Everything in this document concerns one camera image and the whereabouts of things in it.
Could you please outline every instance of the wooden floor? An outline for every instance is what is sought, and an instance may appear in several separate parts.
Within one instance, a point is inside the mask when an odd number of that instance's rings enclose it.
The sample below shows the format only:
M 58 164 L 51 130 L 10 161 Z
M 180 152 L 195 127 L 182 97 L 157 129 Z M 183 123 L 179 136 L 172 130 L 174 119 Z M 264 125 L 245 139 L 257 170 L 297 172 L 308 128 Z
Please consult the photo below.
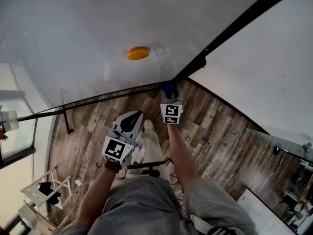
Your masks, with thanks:
M 299 168 L 297 158 L 281 152 L 273 155 L 272 145 L 256 135 L 246 132 L 246 127 L 256 129 L 238 112 L 220 102 L 188 81 L 182 81 L 184 113 L 179 129 L 189 146 L 202 177 L 218 181 L 237 200 L 248 186 L 279 215 L 286 206 L 276 207 L 283 196 L 284 187 L 291 175 Z M 58 165 L 57 176 L 61 181 L 71 175 L 74 198 L 59 210 L 50 207 L 50 218 L 58 225 L 74 207 L 77 207 L 88 189 L 91 180 L 99 173 L 96 162 L 103 163 L 103 141 L 114 119 L 128 111 L 142 110 L 144 117 L 155 124 L 155 131 L 164 156 L 170 154 L 167 127 L 160 113 L 160 91 L 138 94 L 67 111 L 69 125 L 74 129 L 66 132 L 64 117 L 59 115 L 53 131 L 49 168 Z M 173 166 L 168 169 L 174 175 Z M 78 187 L 74 181 L 83 185 Z M 173 185 L 181 198 L 180 186 Z

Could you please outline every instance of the gray shirt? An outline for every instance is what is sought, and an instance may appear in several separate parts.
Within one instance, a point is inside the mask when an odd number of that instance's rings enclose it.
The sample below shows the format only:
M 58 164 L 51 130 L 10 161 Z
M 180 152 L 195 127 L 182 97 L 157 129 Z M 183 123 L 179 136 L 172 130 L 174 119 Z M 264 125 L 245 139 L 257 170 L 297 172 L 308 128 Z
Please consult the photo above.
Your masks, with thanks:
M 211 226 L 236 227 L 245 235 L 255 235 L 255 225 L 245 211 L 222 187 L 201 179 L 184 193 L 188 215 Z M 79 224 L 56 229 L 54 235 L 189 235 L 180 204 L 167 180 L 138 177 L 111 190 L 104 213 L 91 229 Z

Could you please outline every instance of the scuff mark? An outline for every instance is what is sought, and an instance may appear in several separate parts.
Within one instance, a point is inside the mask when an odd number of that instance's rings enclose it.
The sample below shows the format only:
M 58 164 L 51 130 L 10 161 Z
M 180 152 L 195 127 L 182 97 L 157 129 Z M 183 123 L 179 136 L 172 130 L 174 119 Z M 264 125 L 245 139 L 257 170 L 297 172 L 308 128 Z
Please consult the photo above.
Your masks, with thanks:
M 70 5 L 70 6 L 68 6 L 68 7 L 66 7 L 65 9 L 64 9 L 64 11 L 66 11 L 66 10 L 68 10 L 68 9 L 70 9 L 70 8 L 72 8 L 72 7 L 74 7 L 74 6 L 76 6 L 77 4 L 72 4 L 72 5 Z
M 286 91 L 284 90 L 284 88 L 281 85 L 279 85 L 279 88 L 286 94 Z

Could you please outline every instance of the yellow oval object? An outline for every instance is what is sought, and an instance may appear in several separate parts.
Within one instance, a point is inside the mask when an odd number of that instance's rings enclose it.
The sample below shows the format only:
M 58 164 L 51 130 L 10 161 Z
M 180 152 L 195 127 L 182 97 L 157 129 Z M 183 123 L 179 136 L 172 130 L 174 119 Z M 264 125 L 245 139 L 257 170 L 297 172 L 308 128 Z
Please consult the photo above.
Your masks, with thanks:
M 149 56 L 149 48 L 147 47 L 135 47 L 130 49 L 127 54 L 127 58 L 130 60 L 139 60 Z

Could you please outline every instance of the flower pot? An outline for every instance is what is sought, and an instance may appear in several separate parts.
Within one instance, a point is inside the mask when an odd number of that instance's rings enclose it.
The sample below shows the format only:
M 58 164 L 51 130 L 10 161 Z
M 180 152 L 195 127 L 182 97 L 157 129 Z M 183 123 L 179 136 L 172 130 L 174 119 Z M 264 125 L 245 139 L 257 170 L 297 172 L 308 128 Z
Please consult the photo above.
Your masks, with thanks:
M 0 122 L 16 120 L 17 117 L 16 111 L 0 112 Z
M 18 129 L 19 122 L 17 120 L 7 121 L 7 122 L 4 122 L 2 126 L 4 127 L 6 132 L 13 131 L 13 130 Z

